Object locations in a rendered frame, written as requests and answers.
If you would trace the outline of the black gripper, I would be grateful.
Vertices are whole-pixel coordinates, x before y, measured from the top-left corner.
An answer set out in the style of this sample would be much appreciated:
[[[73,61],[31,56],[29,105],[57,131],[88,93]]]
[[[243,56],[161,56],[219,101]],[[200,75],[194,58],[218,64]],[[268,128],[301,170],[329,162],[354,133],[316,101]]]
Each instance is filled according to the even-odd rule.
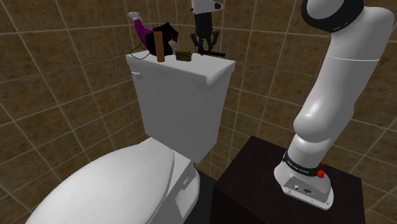
[[[213,48],[217,43],[219,31],[212,31],[212,14],[211,12],[194,14],[195,33],[190,34],[197,52],[204,54],[204,39],[207,41],[208,52],[213,53]]]

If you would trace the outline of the olive brown block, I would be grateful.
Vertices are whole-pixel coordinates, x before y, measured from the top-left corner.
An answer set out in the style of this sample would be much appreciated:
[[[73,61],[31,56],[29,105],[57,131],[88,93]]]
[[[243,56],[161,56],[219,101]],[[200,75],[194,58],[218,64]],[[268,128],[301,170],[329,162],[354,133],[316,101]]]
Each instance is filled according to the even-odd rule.
[[[192,60],[192,52],[185,50],[178,50],[175,52],[176,60],[190,62]]]

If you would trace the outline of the purple and black toy figure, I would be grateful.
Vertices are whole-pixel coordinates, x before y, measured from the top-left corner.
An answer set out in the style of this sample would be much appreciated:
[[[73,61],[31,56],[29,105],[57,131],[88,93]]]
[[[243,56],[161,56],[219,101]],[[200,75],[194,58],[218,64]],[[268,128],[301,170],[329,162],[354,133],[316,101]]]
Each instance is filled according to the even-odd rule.
[[[169,44],[170,41],[173,43],[178,42],[179,33],[175,30],[170,23],[166,22],[159,27],[155,27],[152,30],[149,30],[143,26],[141,23],[143,20],[139,16],[139,12],[129,12],[128,17],[134,21],[134,27],[137,33],[137,36],[140,40],[139,45],[135,48],[142,48],[148,50],[150,54],[156,56],[156,47],[155,47],[155,37],[154,32],[162,33],[162,46],[164,48],[164,55],[173,55],[174,51]]]

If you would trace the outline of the brown wooden cylinder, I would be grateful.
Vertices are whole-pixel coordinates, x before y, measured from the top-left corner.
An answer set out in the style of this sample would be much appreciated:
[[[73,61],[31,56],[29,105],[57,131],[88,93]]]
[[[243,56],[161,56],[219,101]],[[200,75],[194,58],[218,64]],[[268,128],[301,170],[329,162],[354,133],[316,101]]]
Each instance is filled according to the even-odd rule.
[[[162,39],[162,32],[155,31],[153,33],[155,41],[155,50],[157,55],[157,62],[165,62],[164,43]]]

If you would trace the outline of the white toilet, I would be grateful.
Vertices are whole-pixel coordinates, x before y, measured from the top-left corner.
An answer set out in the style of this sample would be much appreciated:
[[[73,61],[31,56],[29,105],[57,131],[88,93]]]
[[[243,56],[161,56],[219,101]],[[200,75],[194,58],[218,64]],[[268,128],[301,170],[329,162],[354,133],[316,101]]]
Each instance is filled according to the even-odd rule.
[[[189,62],[126,55],[147,139],[85,165],[57,186],[26,224],[184,224],[197,203],[194,167],[216,144],[235,68],[194,53]]]

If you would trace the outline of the dark robot stand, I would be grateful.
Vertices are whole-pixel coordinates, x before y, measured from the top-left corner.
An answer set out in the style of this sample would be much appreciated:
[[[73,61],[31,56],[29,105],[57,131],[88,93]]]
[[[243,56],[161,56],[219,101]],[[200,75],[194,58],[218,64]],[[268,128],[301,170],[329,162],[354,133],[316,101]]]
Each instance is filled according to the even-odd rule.
[[[285,149],[250,137],[214,185],[210,224],[366,224],[361,179],[329,165],[333,205],[324,211],[283,193],[274,168]]]

